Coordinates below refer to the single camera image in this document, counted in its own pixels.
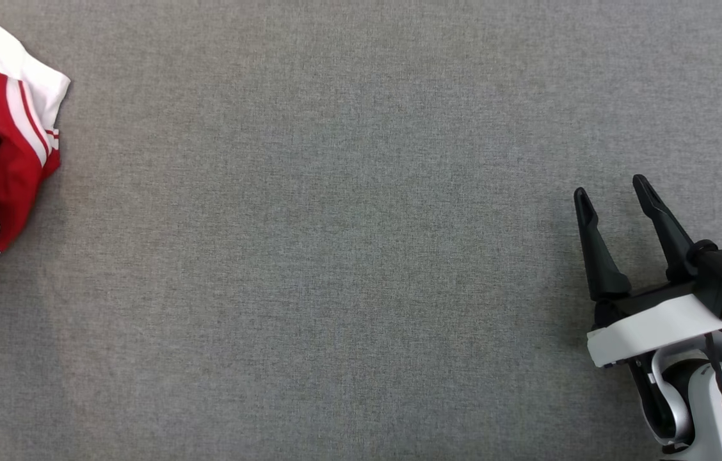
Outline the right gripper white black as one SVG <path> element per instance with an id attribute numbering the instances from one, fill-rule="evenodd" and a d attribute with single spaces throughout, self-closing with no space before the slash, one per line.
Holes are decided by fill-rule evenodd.
<path id="1" fill-rule="evenodd" d="M 672 284 L 694 279 L 697 269 L 687 260 L 691 237 L 644 175 L 634 175 L 632 185 L 659 239 L 666 260 L 666 279 Z M 590 300 L 627 297 L 630 280 L 615 265 L 599 232 L 594 205 L 583 187 L 574 191 L 574 205 Z M 693 295 L 692 286 L 689 282 L 638 296 L 635 301 L 648 301 L 646 309 L 589 332 L 588 353 L 595 367 L 607 368 L 657 351 L 669 357 L 702 350 L 707 334 L 722 347 L 722 320 Z"/>

